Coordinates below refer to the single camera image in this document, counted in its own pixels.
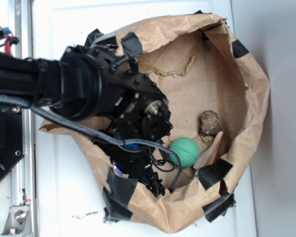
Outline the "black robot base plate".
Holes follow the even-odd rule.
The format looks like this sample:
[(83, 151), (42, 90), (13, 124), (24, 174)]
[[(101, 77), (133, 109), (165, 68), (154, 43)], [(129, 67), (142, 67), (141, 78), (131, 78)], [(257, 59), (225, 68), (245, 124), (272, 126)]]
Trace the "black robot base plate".
[(0, 182), (23, 158), (22, 112), (0, 114)]

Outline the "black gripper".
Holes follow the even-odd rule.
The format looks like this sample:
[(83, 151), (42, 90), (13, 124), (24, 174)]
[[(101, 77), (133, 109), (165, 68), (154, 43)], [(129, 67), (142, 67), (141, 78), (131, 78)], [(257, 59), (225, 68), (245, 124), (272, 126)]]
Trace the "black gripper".
[(155, 197), (165, 195), (162, 180), (153, 170), (154, 165), (163, 164), (163, 160), (157, 160), (153, 155), (155, 150), (163, 153), (160, 140), (130, 136), (117, 129), (114, 131), (100, 130), (97, 133), (96, 145), (110, 157), (111, 162), (122, 174), (147, 184)]

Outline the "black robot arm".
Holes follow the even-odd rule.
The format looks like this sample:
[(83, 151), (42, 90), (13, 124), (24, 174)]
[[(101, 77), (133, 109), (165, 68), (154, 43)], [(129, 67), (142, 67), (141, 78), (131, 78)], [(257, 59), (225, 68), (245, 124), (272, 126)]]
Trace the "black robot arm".
[(138, 61), (105, 46), (68, 47), (61, 60), (17, 59), (0, 52), (0, 94), (20, 107), (48, 106), (61, 125), (88, 136), (118, 169), (155, 196), (165, 189), (152, 152), (170, 134), (168, 101)]

